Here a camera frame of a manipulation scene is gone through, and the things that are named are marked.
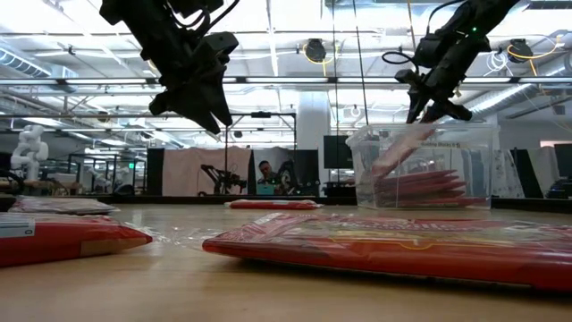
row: person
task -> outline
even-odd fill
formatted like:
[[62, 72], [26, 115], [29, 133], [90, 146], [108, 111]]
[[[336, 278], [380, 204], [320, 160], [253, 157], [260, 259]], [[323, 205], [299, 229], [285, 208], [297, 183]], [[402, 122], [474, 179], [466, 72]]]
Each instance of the person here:
[[274, 184], [277, 183], [278, 174], [272, 171], [272, 166], [270, 162], [264, 160], [258, 164], [258, 170], [262, 174], [262, 178], [258, 180], [258, 183], [261, 184]]

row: transparent plastic container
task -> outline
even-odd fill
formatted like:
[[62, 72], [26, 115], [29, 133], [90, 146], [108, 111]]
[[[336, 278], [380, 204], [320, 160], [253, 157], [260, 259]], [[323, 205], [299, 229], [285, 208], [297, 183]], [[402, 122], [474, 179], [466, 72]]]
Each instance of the transparent plastic container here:
[[487, 124], [377, 124], [352, 150], [357, 204], [366, 208], [490, 208], [492, 141]]

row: white label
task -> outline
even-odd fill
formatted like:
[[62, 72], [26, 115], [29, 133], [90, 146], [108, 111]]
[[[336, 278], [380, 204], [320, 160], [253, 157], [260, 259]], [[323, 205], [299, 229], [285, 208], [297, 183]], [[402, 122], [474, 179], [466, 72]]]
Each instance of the white label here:
[[411, 148], [469, 148], [466, 142], [452, 142], [452, 141], [416, 141], [411, 145]]
[[32, 237], [35, 233], [34, 219], [0, 216], [0, 238]]

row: table surface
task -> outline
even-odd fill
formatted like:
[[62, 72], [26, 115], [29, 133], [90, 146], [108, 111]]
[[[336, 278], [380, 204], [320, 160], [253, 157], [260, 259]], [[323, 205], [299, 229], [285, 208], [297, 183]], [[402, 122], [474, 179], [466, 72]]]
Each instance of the table surface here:
[[[269, 213], [222, 206], [123, 205], [117, 218], [171, 232], [228, 229]], [[317, 213], [518, 219], [572, 215], [410, 212], [328, 207]], [[0, 320], [11, 321], [565, 321], [572, 299], [247, 262], [165, 242], [121, 254], [0, 269]]]

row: desk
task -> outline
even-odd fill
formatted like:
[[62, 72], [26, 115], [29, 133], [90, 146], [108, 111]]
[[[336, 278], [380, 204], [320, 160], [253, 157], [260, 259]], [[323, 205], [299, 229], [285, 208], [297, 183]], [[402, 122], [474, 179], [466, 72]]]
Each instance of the desk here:
[[[166, 230], [228, 229], [267, 211], [122, 205], [121, 220]], [[317, 213], [373, 216], [326, 207]], [[387, 216], [458, 217], [454, 211]], [[469, 212], [464, 218], [570, 225], [571, 215]], [[566, 321], [572, 300], [377, 275], [249, 263], [152, 243], [122, 254], [0, 269], [0, 320], [12, 321]]]

